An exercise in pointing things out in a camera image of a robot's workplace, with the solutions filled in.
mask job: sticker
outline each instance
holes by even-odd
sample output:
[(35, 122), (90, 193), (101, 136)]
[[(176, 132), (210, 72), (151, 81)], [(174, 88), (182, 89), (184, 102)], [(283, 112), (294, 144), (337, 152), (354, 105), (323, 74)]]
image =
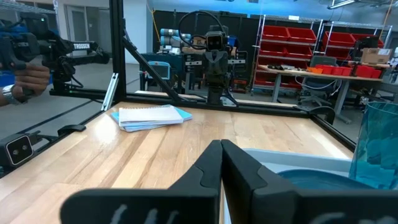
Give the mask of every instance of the sticker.
[(390, 52), (391, 52), (390, 49), (380, 49), (379, 55), (390, 55)]
[(300, 16), (289, 16), (289, 20), (299, 21)]

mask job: blue notebook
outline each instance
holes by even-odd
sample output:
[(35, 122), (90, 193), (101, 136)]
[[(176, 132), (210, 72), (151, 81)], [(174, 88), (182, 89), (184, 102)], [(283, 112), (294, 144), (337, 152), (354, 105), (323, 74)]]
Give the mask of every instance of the blue notebook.
[[(192, 114), (190, 114), (184, 110), (178, 109), (176, 107), (174, 107), (174, 108), (177, 110), (177, 112), (183, 118), (183, 121), (188, 121), (188, 120), (192, 119)], [(119, 112), (113, 112), (111, 114), (111, 116), (119, 124)], [(143, 121), (143, 122), (134, 123), (134, 124), (124, 124), (124, 126), (120, 127), (120, 128), (127, 132), (133, 132), (133, 131), (160, 128), (160, 127), (168, 125), (164, 122), (162, 124), (156, 124), (156, 123), (159, 123), (159, 122), (158, 121), (148, 121), (148, 122)]]

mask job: ceiling light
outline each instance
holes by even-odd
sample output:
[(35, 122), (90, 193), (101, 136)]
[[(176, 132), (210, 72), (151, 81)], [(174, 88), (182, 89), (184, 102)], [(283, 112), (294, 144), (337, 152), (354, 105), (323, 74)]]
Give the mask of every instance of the ceiling light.
[(347, 0), (347, 1), (339, 2), (335, 5), (328, 6), (328, 9), (337, 9), (338, 7), (346, 6), (346, 5), (355, 3), (355, 2), (359, 2), (359, 0)]

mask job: wooden tabletop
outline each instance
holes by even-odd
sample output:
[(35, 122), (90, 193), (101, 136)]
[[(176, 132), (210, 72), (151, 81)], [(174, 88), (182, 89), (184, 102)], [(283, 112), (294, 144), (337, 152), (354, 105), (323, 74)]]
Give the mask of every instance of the wooden tabletop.
[(269, 69), (267, 65), (259, 65), (260, 68), (270, 73), (279, 73), (282, 75), (290, 75), (290, 76), (298, 76), (298, 77), (313, 77), (313, 78), (325, 78), (325, 79), (340, 79), (340, 80), (362, 80), (362, 81), (373, 81), (373, 82), (381, 82), (380, 78), (362, 78), (362, 77), (346, 77), (341, 75), (327, 75), (327, 74), (318, 74), (313, 72), (306, 71), (295, 71), (295, 70), (276, 70)]
[[(145, 94), (145, 95), (156, 95), (156, 96), (167, 96), (167, 93), (161, 93), (161, 92), (154, 92), (154, 91), (141, 91), (138, 90), (135, 93), (139, 93), (139, 94)], [(186, 99), (189, 100), (199, 100), (202, 99), (199, 96), (195, 96), (195, 95), (185, 95), (185, 94), (178, 94), (179, 96), (182, 96)], [(291, 105), (291, 104), (287, 104), (287, 103), (272, 103), (272, 102), (262, 102), (262, 101), (251, 101), (251, 100), (239, 100), (236, 99), (236, 101), (238, 103), (249, 103), (249, 104), (253, 104), (253, 105), (272, 105), (272, 106), (283, 106), (283, 107), (288, 107), (288, 108), (292, 108), (294, 106), (297, 105)]]
[(352, 152), (310, 119), (183, 108), (191, 121), (127, 133), (110, 113), (0, 179), (0, 223), (60, 223), (63, 201), (87, 188), (166, 189), (214, 139), (241, 148), (350, 158)]

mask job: wrist watch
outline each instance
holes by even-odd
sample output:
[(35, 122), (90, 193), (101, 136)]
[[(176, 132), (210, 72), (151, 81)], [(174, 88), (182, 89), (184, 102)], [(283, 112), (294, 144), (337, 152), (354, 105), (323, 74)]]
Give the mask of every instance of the wrist watch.
[(13, 104), (13, 105), (21, 105), (27, 103), (27, 99), (16, 99), (12, 95), (12, 90), (14, 89), (14, 85), (8, 85), (3, 87), (2, 89), (2, 95), (3, 97), (8, 101), (8, 103)]

